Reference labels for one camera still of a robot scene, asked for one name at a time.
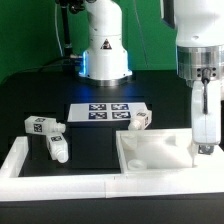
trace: logo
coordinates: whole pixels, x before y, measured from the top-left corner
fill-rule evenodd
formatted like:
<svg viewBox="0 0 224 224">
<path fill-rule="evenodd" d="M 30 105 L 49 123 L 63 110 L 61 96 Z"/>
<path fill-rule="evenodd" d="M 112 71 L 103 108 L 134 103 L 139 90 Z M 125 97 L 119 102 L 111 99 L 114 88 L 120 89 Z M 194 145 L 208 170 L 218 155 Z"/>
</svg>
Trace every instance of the logo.
<svg viewBox="0 0 224 224">
<path fill-rule="evenodd" d="M 42 125 L 41 124 L 34 124 L 34 132 L 42 132 Z"/>
<path fill-rule="evenodd" d="M 130 112 L 112 112 L 113 119 L 130 119 Z"/>
<path fill-rule="evenodd" d="M 111 104 L 111 109 L 112 110 L 128 110 L 128 104 Z"/>
<path fill-rule="evenodd" d="M 46 119 L 45 118 L 37 118 L 35 121 L 36 122 L 44 122 Z"/>
<path fill-rule="evenodd" d="M 100 48 L 102 50 L 112 50 L 112 47 L 109 43 L 109 41 L 106 39 L 102 45 L 102 47 Z"/>
<path fill-rule="evenodd" d="M 91 112 L 89 113 L 90 120 L 105 120 L 107 119 L 106 112 Z"/>
<path fill-rule="evenodd" d="M 52 141 L 52 142 L 62 141 L 62 138 L 61 138 L 61 136 L 51 137 L 51 141 Z"/>
<path fill-rule="evenodd" d="M 90 104 L 89 110 L 106 110 L 106 104 Z"/>
</svg>

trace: white plastic part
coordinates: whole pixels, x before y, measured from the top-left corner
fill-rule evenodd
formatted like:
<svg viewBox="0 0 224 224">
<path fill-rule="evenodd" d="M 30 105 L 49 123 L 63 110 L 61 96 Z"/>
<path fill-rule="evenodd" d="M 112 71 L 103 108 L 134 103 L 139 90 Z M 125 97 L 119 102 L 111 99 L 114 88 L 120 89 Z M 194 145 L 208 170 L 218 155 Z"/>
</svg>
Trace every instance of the white plastic part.
<svg viewBox="0 0 224 224">
<path fill-rule="evenodd" d="M 65 124 L 57 123 L 55 118 L 30 116 L 25 120 L 26 133 L 46 135 L 51 132 L 64 133 Z"/>
<path fill-rule="evenodd" d="M 191 119 L 195 144 L 217 145 L 221 140 L 221 84 L 220 80 L 207 85 L 208 114 L 203 113 L 204 87 L 195 81 L 192 91 Z"/>
<path fill-rule="evenodd" d="M 49 133 L 46 142 L 52 160 L 58 160 L 60 163 L 68 161 L 68 144 L 60 132 Z"/>
<path fill-rule="evenodd" d="M 144 130 L 152 121 L 151 110 L 138 111 L 135 116 L 131 118 L 128 130 Z"/>
<path fill-rule="evenodd" d="M 224 44 L 223 0 L 174 0 L 176 44 L 208 47 Z"/>
<path fill-rule="evenodd" d="M 143 160 L 133 159 L 128 162 L 128 169 L 133 171 L 142 171 L 147 169 L 147 163 Z"/>
<path fill-rule="evenodd" d="M 27 137 L 17 137 L 0 169 L 0 178 L 18 177 L 27 153 L 28 153 Z"/>
<path fill-rule="evenodd" d="M 195 155 L 191 129 L 119 131 L 117 150 L 125 174 L 147 173 L 152 169 L 192 168 Z M 143 161 L 139 162 L 139 167 L 146 163 L 147 169 L 130 169 L 130 161 L 135 160 Z"/>
<path fill-rule="evenodd" d="M 183 134 L 185 132 L 179 129 L 169 130 L 168 132 L 172 131 L 173 136 L 176 136 L 177 133 L 182 132 Z M 137 134 L 141 132 L 148 133 L 149 131 L 137 131 Z M 186 130 L 186 133 L 190 135 L 191 130 Z M 3 178 L 0 184 L 0 201 L 37 201 L 224 192 L 224 180 L 222 178 L 224 153 L 221 148 L 215 146 L 212 156 L 206 155 L 204 157 L 198 155 L 197 157 L 197 166 L 185 169 L 149 169 L 146 173 L 142 171 L 135 174 L 117 175 Z M 14 166 L 15 163 L 17 161 L 13 160 L 11 165 Z"/>
<path fill-rule="evenodd" d="M 111 0 L 85 1 L 90 46 L 83 54 L 80 76 L 115 80 L 132 75 L 127 51 L 122 46 L 122 12 Z"/>
</svg>

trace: black tabletop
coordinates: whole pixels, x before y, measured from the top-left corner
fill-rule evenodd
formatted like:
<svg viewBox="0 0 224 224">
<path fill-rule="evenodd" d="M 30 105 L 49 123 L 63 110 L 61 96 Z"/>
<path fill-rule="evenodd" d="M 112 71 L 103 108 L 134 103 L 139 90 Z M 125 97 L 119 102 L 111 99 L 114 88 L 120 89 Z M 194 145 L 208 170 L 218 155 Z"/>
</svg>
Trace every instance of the black tabletop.
<svg viewBox="0 0 224 224">
<path fill-rule="evenodd" d="M 128 121 L 67 122 L 71 103 L 114 102 L 145 102 L 153 114 L 150 129 L 191 126 L 191 89 L 175 71 L 138 71 L 134 81 L 117 87 L 87 85 L 60 72 L 20 73 L 0 86 L 0 163 L 16 136 L 26 135 L 30 152 L 21 177 L 120 173 L 115 133 L 127 130 Z M 66 124 L 67 163 L 50 159 L 44 136 L 25 133 L 24 120 L 30 115 L 54 117 Z M 4 202 L 0 222 L 16 223 L 19 218 L 20 223 L 222 223 L 223 199 L 220 193 Z"/>
</svg>

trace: green background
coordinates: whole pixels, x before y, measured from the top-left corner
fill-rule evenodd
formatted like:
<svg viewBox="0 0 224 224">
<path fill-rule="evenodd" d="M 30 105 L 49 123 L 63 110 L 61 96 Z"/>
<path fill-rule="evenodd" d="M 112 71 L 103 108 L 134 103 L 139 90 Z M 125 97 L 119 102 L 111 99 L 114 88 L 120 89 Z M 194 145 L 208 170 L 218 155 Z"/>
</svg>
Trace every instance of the green background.
<svg viewBox="0 0 224 224">
<path fill-rule="evenodd" d="M 159 0 L 136 0 L 147 63 L 141 44 L 133 0 L 115 0 L 123 11 L 123 45 L 132 70 L 175 69 L 176 31 L 161 22 Z M 5 77 L 39 67 L 60 56 L 54 25 L 54 0 L 7 0 L 0 7 L 0 82 Z M 60 39 L 63 41 L 58 10 Z M 69 14 L 74 53 L 88 47 L 86 11 Z"/>
</svg>

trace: black cable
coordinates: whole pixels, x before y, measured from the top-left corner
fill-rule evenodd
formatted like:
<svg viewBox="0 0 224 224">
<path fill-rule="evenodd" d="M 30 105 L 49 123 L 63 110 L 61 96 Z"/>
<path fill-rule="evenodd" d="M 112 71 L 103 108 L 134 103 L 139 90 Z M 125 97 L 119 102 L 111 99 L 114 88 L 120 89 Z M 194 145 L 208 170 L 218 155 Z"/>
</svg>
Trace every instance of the black cable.
<svg viewBox="0 0 224 224">
<path fill-rule="evenodd" d="M 20 70 L 20 71 L 17 71 L 13 74 L 19 74 L 19 73 L 22 73 L 22 72 L 27 72 L 27 71 L 32 71 L 32 70 L 39 70 L 39 69 L 46 69 L 46 68 L 56 68 L 56 67 L 61 67 L 63 64 L 55 64 L 55 65 L 48 65 L 48 66 L 40 66 L 40 67 L 33 67 L 33 68 L 27 68 L 27 69 L 24 69 L 24 70 Z"/>
<path fill-rule="evenodd" d="M 40 69 L 38 69 L 37 72 L 42 72 L 42 70 L 44 69 L 44 67 L 48 66 L 48 65 L 51 65 L 57 61 L 63 61 L 63 60 L 70 60 L 70 61 L 73 61 L 73 64 L 72 65 L 75 65 L 75 66 L 80 66 L 80 61 L 82 59 L 80 58 L 70 58 L 70 57 L 67 57 L 67 56 L 64 56 L 64 57 L 59 57 L 59 58 L 55 58 L 47 63 L 45 63 L 42 67 L 40 67 Z"/>
</svg>

